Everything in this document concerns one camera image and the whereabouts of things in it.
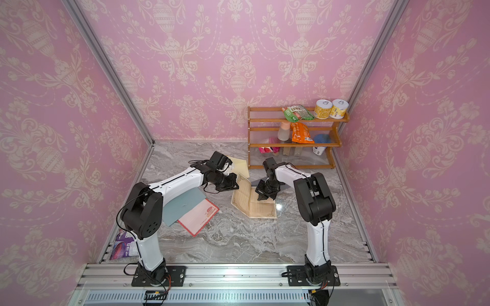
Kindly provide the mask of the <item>cream yellow envelope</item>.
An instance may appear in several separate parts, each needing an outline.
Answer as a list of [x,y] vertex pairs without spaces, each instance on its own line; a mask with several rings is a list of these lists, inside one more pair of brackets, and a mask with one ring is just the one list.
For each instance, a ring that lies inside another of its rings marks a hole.
[[228,157],[231,162],[231,173],[235,173],[236,175],[242,175],[245,178],[249,178],[249,168],[248,168],[248,162],[245,159],[238,159],[238,158],[233,158],[231,156]]

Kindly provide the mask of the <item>tan bordered certificate paper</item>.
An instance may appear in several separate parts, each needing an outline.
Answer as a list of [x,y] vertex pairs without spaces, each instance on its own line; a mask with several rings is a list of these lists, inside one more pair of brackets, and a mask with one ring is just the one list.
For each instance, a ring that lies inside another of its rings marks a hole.
[[276,204],[271,198],[259,200],[259,194],[255,191],[256,187],[242,176],[237,177],[239,189],[234,190],[231,204],[249,218],[255,219],[276,219]]

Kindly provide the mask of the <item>grey envelope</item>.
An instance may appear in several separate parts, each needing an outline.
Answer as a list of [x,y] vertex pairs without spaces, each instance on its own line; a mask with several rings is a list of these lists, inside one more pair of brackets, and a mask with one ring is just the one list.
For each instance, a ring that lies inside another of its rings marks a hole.
[[[257,187],[257,186],[259,185],[260,181],[261,181],[261,179],[256,180],[256,181],[252,181],[252,182],[251,182],[251,185],[252,185],[253,187]],[[284,186],[284,185],[285,185],[285,183],[280,182],[280,186]]]

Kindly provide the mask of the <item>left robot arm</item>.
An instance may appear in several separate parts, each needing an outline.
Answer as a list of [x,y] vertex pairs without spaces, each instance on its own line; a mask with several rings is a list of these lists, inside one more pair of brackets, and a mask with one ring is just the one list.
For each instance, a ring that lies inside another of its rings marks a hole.
[[185,192],[208,184],[214,185],[219,193],[237,190],[237,175],[232,169],[232,160],[216,151],[209,159],[192,161],[189,168],[177,175],[150,185],[139,182],[132,187],[116,223],[135,239],[143,272],[158,281],[167,273],[157,237],[164,206]]

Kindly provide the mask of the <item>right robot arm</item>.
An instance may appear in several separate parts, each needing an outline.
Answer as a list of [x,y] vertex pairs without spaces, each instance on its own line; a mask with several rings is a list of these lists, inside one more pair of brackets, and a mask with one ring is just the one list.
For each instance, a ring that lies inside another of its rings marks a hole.
[[328,245],[336,203],[324,175],[303,172],[290,163],[277,163],[274,158],[266,159],[263,167],[267,178],[259,181],[255,189],[258,200],[274,200],[284,185],[294,189],[298,211],[307,222],[306,276],[312,284],[326,285],[334,274]]

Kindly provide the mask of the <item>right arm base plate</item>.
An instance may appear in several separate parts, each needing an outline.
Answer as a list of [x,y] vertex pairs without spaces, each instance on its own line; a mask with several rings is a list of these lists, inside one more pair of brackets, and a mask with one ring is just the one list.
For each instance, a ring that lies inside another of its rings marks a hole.
[[287,278],[289,286],[340,286],[339,273],[336,266],[322,265],[290,265],[281,274]]

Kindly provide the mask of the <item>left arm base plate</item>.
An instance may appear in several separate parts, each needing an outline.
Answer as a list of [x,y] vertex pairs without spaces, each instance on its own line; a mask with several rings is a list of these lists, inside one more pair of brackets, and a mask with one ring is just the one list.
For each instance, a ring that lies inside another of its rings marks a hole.
[[155,271],[149,272],[142,265],[138,264],[133,280],[132,287],[183,287],[186,278],[186,266],[165,266],[158,267]]

